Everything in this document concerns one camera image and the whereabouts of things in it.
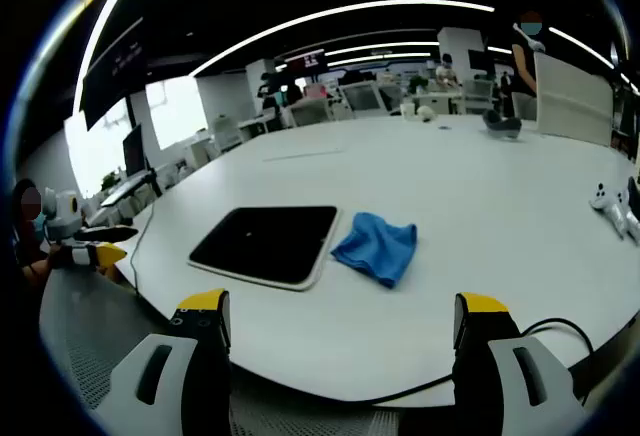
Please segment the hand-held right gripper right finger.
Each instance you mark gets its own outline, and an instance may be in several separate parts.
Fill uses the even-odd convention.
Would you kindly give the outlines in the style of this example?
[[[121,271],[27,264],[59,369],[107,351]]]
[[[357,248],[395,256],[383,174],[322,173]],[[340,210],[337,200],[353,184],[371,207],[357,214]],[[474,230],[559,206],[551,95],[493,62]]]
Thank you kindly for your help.
[[[521,330],[497,299],[455,296],[452,367],[456,423],[461,435],[572,435],[587,413],[568,368],[533,332],[561,324],[585,343],[586,333],[564,318]]]

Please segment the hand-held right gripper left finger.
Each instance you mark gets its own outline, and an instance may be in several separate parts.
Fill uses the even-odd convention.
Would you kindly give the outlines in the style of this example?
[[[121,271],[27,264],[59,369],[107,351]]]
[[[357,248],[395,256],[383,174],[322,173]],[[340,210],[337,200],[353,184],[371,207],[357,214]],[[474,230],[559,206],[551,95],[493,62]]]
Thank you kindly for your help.
[[[189,296],[170,332],[149,334],[112,370],[94,410],[109,435],[229,435],[230,293]]]

